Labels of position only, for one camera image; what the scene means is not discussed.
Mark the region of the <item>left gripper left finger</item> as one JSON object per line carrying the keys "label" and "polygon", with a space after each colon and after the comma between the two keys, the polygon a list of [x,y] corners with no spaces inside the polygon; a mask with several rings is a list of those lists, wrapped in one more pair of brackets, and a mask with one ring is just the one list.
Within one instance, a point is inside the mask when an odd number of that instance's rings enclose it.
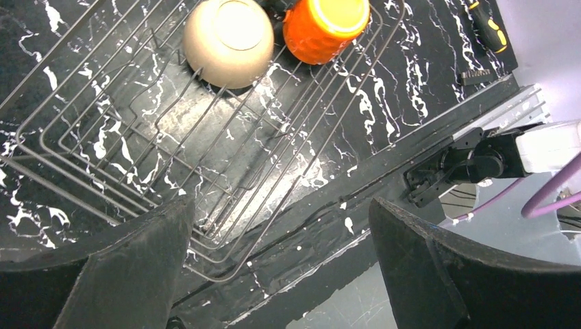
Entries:
{"label": "left gripper left finger", "polygon": [[2,328],[165,328],[193,230],[183,195],[94,236],[1,263]]}

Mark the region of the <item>white floral bowl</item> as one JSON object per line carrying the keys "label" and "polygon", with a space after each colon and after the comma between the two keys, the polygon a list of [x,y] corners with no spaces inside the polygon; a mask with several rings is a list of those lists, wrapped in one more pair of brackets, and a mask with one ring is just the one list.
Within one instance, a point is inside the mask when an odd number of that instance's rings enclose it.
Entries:
{"label": "white floral bowl", "polygon": [[267,71],[274,32],[255,1],[200,1],[186,20],[182,44],[189,67],[202,80],[239,89]]}

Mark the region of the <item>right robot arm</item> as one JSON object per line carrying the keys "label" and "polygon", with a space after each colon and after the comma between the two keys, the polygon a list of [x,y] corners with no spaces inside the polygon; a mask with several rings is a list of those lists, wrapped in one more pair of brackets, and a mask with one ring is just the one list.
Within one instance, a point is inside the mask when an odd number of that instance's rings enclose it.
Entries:
{"label": "right robot arm", "polygon": [[579,121],[473,128],[405,173],[408,199],[424,207],[453,185],[557,171],[579,153]]}

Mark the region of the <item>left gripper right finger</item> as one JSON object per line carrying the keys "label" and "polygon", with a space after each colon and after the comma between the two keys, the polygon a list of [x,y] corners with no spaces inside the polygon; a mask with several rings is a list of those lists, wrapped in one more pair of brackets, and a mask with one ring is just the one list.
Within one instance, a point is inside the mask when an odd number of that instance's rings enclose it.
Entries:
{"label": "left gripper right finger", "polygon": [[483,245],[376,198],[369,225],[398,328],[579,328],[580,268]]}

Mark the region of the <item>orange mug black handle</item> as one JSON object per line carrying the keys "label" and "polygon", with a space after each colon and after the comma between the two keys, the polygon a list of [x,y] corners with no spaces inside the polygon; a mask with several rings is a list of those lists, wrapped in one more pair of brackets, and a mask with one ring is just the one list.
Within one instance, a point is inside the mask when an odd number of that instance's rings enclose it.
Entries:
{"label": "orange mug black handle", "polygon": [[283,37],[288,50],[311,65],[330,62],[365,30],[368,0],[300,0],[286,11]]}

